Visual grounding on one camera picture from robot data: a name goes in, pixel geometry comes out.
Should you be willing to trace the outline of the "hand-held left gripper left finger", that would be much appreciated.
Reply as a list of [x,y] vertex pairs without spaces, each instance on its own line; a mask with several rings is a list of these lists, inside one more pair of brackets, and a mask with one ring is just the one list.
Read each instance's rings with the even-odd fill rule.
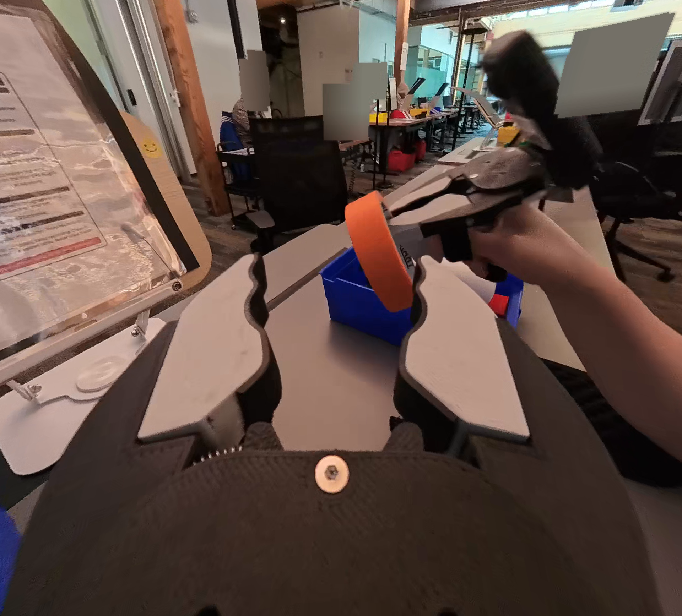
[[142,443],[199,438],[242,448],[251,425],[270,423],[282,380],[265,326],[267,276],[249,254],[183,309],[139,427]]

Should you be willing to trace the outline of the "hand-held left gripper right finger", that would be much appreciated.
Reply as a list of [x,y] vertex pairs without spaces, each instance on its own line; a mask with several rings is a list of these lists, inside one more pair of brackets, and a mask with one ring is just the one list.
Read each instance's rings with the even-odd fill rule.
[[473,436],[527,444],[531,433],[496,315],[453,268],[430,256],[415,269],[411,322],[394,405],[420,429],[425,450],[459,456]]

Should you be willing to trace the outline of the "person's right forearm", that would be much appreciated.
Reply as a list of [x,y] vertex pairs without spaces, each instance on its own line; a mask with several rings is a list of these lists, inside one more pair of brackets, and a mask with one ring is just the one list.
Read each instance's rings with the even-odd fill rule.
[[681,459],[681,335],[608,269],[573,245],[534,259],[533,278],[608,403]]

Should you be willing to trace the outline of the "slim wooden post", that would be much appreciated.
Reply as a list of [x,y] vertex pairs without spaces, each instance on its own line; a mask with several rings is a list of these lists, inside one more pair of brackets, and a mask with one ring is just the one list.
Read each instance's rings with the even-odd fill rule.
[[394,78],[399,86],[405,75],[406,46],[412,0],[397,0],[394,43]]

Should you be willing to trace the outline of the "black office chair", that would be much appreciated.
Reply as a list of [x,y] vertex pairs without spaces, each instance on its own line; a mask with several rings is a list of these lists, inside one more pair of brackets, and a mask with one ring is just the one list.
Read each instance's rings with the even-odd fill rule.
[[611,219],[605,243],[619,280],[626,276],[620,255],[658,269],[668,283],[667,264],[618,239],[618,229],[636,219],[681,219],[681,122],[639,125],[640,111],[591,115],[588,122],[602,148],[590,191],[600,223]]
[[239,215],[255,232],[251,252],[268,254],[291,231],[340,224],[348,187],[337,141],[323,138],[321,116],[250,119],[252,152],[217,149],[229,195],[258,208]]

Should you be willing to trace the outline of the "blue plastic bin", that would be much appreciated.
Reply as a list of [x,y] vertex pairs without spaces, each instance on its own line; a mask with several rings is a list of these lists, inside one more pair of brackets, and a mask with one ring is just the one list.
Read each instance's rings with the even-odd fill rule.
[[8,512],[1,508],[1,611],[4,609],[21,544],[21,534]]
[[[443,260],[443,266],[454,271],[457,278],[489,304],[493,294],[509,297],[506,320],[516,328],[522,311],[524,283],[512,274],[498,283],[478,277],[462,262]],[[321,271],[329,317],[356,331],[384,340],[399,347],[411,329],[411,309],[388,311],[369,285],[354,248],[345,250]]]

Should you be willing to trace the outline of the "thick wooden post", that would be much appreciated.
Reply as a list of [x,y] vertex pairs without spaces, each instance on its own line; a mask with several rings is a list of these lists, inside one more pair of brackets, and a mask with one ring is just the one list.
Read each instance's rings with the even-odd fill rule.
[[224,187],[182,1],[151,1],[178,90],[181,118],[200,188],[209,213],[221,217],[230,213],[232,205]]

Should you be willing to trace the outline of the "glass sliding door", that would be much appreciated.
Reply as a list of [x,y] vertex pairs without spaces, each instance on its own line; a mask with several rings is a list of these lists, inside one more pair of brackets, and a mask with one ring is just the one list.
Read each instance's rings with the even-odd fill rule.
[[190,180],[161,46],[146,0],[84,0],[99,49],[124,109],[156,134],[175,175]]

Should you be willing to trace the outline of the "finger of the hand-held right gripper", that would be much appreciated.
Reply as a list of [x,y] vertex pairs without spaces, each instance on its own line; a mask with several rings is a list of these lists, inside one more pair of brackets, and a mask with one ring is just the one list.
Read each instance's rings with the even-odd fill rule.
[[466,191],[456,191],[456,182],[464,180],[469,161],[437,165],[414,181],[408,182],[396,192],[381,201],[382,212],[405,212],[425,205],[433,197],[444,194],[466,195]]
[[425,205],[402,212],[390,219],[391,226],[411,226],[438,219],[438,217],[461,208],[470,208],[471,203],[464,195],[444,194],[433,197]]

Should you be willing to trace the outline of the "wooden board with black panel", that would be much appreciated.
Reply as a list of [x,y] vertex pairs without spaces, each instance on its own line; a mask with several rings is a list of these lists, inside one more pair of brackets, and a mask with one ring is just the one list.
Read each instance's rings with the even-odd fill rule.
[[129,114],[120,111],[107,89],[91,68],[81,50],[59,24],[56,16],[42,0],[1,0],[1,9],[18,9],[21,15],[42,13],[57,37],[57,53],[63,66],[79,78],[78,90],[86,94],[87,107],[92,108],[107,124],[132,172],[153,215],[183,258],[187,272],[166,285],[118,306],[104,310],[99,306],[86,321],[69,325],[62,332],[44,339],[8,357],[1,357],[1,381],[9,380],[27,369],[62,353],[67,348],[100,334],[103,330],[127,320],[171,297],[177,291],[191,288],[204,279],[211,265],[211,250],[192,207],[164,153],[149,159],[139,147],[145,138],[153,138],[150,129]]

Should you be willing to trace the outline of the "white metal stand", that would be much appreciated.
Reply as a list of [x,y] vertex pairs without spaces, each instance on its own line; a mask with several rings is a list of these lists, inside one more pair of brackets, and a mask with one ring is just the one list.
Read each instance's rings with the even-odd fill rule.
[[1,397],[1,454],[11,472],[32,475],[56,464],[99,399],[165,325],[146,320],[29,383],[10,380]]

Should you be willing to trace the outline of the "person's right hand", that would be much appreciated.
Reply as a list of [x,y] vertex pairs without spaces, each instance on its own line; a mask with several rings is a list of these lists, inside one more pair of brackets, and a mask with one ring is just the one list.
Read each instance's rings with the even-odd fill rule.
[[507,209],[492,227],[468,228],[472,264],[503,268],[547,295],[585,288],[600,267],[564,229],[528,204]]

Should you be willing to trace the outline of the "orange tape roll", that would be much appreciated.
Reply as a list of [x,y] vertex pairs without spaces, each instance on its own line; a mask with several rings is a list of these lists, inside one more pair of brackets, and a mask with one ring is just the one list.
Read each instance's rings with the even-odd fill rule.
[[411,306],[413,283],[389,231],[378,191],[347,205],[345,222],[356,257],[383,306],[398,312]]

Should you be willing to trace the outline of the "laminated instruction sheet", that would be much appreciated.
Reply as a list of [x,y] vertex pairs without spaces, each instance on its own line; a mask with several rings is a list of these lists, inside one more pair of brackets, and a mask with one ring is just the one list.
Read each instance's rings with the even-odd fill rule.
[[1,356],[187,272],[42,13],[1,10]]

